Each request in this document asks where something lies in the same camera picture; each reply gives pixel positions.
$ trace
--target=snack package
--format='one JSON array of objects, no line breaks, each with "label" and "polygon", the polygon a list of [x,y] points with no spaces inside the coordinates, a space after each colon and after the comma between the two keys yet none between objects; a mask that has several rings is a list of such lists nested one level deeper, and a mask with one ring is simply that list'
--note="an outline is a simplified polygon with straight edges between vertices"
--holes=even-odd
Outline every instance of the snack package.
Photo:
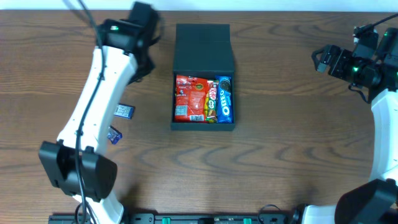
[{"label": "snack package", "polygon": [[217,93],[217,123],[232,123],[231,78],[216,76],[219,81]]},{"label": "snack package", "polygon": [[209,91],[206,95],[206,105],[205,105],[205,113],[206,113],[206,121],[209,123],[217,122],[217,88],[218,88],[218,80],[208,80]]},{"label": "snack package", "polygon": [[175,81],[175,113],[177,122],[205,123],[205,100],[208,91],[204,78],[177,75]]}]

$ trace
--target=open box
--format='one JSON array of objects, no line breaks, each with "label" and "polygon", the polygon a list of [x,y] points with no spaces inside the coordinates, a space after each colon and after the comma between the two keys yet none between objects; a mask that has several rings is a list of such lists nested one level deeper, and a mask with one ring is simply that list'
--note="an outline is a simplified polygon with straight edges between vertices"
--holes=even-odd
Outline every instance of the open box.
[{"label": "open box", "polygon": [[[232,131],[235,128],[234,58],[229,24],[177,24],[173,65],[172,130]],[[215,80],[231,77],[232,123],[179,123],[174,121],[175,79],[177,75]]]}]

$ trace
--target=white background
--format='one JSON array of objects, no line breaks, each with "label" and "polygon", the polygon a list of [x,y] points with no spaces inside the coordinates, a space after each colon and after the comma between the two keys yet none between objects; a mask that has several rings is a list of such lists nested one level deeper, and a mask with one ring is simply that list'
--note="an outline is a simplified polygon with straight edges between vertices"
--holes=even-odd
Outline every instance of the white background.
[{"label": "white background", "polygon": [[[68,9],[76,0],[0,0],[0,9]],[[398,0],[141,0],[157,10],[398,12]],[[85,0],[89,9],[130,9],[132,0]]]}]

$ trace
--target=wood grain tabletop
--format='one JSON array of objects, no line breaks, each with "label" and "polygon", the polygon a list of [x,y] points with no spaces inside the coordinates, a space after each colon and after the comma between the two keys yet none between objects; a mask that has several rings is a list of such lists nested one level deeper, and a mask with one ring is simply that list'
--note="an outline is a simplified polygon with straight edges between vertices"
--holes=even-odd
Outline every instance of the wood grain tabletop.
[{"label": "wood grain tabletop", "polygon": [[[46,223],[77,202],[53,188],[39,161],[75,108],[91,66],[93,31],[71,11],[0,11],[0,223]],[[94,11],[98,23],[127,11]],[[327,205],[367,182],[373,159],[370,106],[348,84],[317,73],[310,55],[353,48],[352,31],[387,14],[161,12],[156,69],[129,85],[132,120],[106,156],[127,208],[159,213],[256,213]],[[236,60],[233,132],[171,131],[176,23],[231,24]],[[396,22],[378,27],[384,32]]]}]

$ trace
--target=oreo package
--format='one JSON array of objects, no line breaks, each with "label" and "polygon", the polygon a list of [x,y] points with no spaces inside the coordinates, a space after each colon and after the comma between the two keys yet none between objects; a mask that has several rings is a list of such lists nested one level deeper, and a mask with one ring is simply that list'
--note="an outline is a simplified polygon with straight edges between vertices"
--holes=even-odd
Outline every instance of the oreo package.
[{"label": "oreo package", "polygon": [[216,76],[217,91],[217,123],[232,123],[231,77]]}]

